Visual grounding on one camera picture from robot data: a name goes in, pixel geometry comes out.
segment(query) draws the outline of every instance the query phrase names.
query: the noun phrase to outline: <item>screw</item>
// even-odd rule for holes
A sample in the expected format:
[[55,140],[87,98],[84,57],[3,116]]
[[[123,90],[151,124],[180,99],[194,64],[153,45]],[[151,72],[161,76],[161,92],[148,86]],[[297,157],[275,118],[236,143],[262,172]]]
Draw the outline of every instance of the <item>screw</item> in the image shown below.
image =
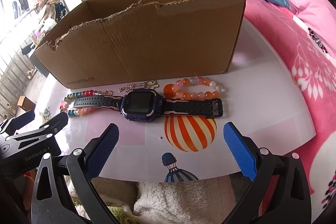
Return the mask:
[[298,159],[298,158],[300,158],[300,156],[299,156],[299,154],[298,153],[293,153],[292,154],[292,157],[294,158],[294,159]]
[[263,154],[263,155],[267,155],[268,150],[266,148],[260,148],[260,153]]
[[45,160],[47,160],[48,158],[50,158],[50,156],[51,156],[50,153],[45,153],[45,154],[43,155],[43,158],[44,158]]
[[75,156],[78,156],[78,155],[80,155],[82,153],[82,150],[80,149],[80,148],[77,148],[77,149],[75,149],[74,151],[73,151],[73,154],[75,155]]

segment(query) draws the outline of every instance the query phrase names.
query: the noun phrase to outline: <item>small cardboard box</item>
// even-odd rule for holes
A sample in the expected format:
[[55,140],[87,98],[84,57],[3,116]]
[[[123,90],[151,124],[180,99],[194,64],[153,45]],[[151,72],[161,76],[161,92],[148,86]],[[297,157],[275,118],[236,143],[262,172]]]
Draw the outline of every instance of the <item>small cardboard box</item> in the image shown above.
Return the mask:
[[67,88],[227,72],[246,0],[87,0],[35,50]]
[[29,100],[26,96],[20,96],[17,106],[22,108],[24,111],[34,110],[35,104]]

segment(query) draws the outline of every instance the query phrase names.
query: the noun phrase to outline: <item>white table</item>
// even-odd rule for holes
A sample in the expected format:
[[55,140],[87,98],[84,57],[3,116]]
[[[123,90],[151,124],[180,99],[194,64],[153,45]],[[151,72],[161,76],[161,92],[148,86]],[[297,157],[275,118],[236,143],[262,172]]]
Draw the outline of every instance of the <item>white table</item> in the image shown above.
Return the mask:
[[[56,139],[62,154],[75,148],[84,148],[94,137],[115,123],[120,130],[117,146],[111,153],[100,176],[143,182],[163,182],[168,169],[162,164],[162,154],[172,153],[177,167],[187,170],[199,179],[223,176],[239,171],[223,138],[223,126],[232,121],[239,131],[251,137],[257,146],[267,147],[273,154],[284,155],[315,136],[315,129],[305,100],[292,80],[290,72],[263,38],[259,31],[244,20],[238,44],[227,74],[212,75],[210,79],[221,84],[227,92],[221,93],[224,116],[216,118],[217,132],[205,149],[185,152],[173,147],[165,135],[165,118],[151,123],[130,122],[112,110],[97,110],[82,117],[70,117],[68,125]],[[159,93],[166,84],[177,79],[158,80]],[[72,90],[113,90],[114,95],[123,84]],[[207,91],[197,85],[190,92]],[[51,115],[59,113],[61,100],[70,90],[49,75],[36,105],[35,120],[20,131],[37,129],[42,124],[39,112],[50,108]]]

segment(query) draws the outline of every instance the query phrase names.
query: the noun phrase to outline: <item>glass bead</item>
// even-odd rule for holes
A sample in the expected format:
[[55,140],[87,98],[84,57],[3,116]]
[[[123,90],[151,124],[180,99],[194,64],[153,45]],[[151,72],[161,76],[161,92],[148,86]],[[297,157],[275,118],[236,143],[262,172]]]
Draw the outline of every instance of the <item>glass bead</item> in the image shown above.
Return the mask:
[[207,91],[205,93],[205,99],[211,99],[212,98],[212,93],[210,91]]
[[184,93],[183,93],[183,96],[182,96],[182,99],[183,99],[183,100],[190,100],[190,93],[188,93],[188,92],[184,92]]
[[197,81],[197,84],[201,85],[201,84],[203,84],[203,82],[204,82],[204,78],[198,76],[197,79],[196,79],[196,81]]
[[173,85],[174,84],[168,84],[168,85],[165,85],[165,87],[163,88],[163,94],[168,99],[171,99],[176,96],[176,93],[171,90]]
[[190,77],[190,79],[189,79],[189,83],[190,83],[191,85],[195,85],[195,84],[197,83],[196,78],[195,78],[195,77]]
[[209,84],[209,87],[214,89],[216,87],[216,85],[217,85],[216,81],[211,81],[210,84]]
[[215,91],[212,93],[212,98],[219,98],[219,92],[215,90]]
[[191,92],[190,93],[190,100],[195,100],[197,99],[197,93],[196,92]]
[[197,93],[197,99],[198,100],[204,100],[204,98],[205,98],[205,94],[203,92]]
[[215,90],[218,91],[218,92],[222,92],[222,91],[223,91],[223,88],[222,88],[221,85],[217,85],[217,86],[215,87]]
[[190,81],[188,78],[184,78],[183,79],[183,85],[189,85],[190,84]]
[[179,86],[179,87],[183,86],[183,81],[182,80],[177,80],[176,85]]
[[173,86],[171,87],[171,91],[172,91],[172,92],[178,92],[179,89],[180,89],[180,87],[179,87],[178,85],[173,85]]
[[207,85],[207,86],[209,86],[210,85],[210,82],[211,82],[211,80],[209,79],[209,78],[204,78],[204,82],[203,82],[203,85]]
[[176,97],[177,97],[177,99],[181,99],[182,98],[182,96],[183,96],[183,91],[182,90],[178,90],[177,92],[176,92]]

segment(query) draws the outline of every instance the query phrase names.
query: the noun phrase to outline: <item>keychain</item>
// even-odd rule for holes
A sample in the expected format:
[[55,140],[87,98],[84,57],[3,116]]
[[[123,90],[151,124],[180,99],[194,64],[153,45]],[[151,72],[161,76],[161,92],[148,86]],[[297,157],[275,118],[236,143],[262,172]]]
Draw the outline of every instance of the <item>keychain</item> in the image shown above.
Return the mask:
[[123,88],[118,88],[119,92],[125,91],[126,93],[133,89],[156,89],[160,85],[158,84],[157,80],[149,80],[144,83],[139,84],[129,84],[127,86],[124,86]]

